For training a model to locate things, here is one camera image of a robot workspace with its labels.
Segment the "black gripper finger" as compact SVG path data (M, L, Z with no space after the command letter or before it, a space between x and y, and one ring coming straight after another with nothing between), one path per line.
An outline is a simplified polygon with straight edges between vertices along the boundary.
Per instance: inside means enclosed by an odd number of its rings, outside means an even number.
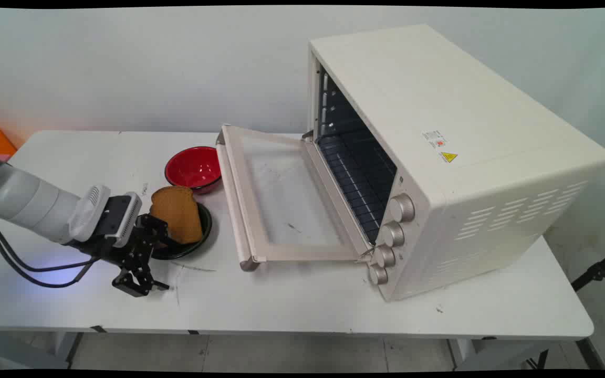
M151 257L168 258L170 256L170 238L166 222L149 214L142 214L136 220L137 236L151 249Z
M116 266L120 268L120 272L111 285L136 298L146 297L153 290L170 290L170 285L153 278L150 258L151 251L128 252L117 258Z

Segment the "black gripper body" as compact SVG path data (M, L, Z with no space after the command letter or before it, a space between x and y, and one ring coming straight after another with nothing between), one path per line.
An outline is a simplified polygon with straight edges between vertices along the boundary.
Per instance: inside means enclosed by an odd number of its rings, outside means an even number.
M70 240L66 245L116 266L116 259L133 251L151 251L137 236L136 220L142 201L138 196L111 196L87 241Z

